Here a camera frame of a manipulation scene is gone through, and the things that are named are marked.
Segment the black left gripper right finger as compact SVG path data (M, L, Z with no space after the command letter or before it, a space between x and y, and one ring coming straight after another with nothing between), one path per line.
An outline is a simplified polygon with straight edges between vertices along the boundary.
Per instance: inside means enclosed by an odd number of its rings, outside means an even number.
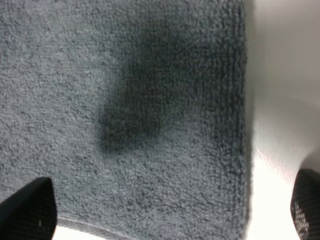
M290 212L301 240L320 238L320 174L312 169L297 173Z

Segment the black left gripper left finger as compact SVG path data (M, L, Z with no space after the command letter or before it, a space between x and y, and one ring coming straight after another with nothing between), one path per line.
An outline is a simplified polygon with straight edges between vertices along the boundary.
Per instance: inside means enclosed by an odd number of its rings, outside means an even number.
M49 177L38 177L0 203L2 240L51 240L57 205Z

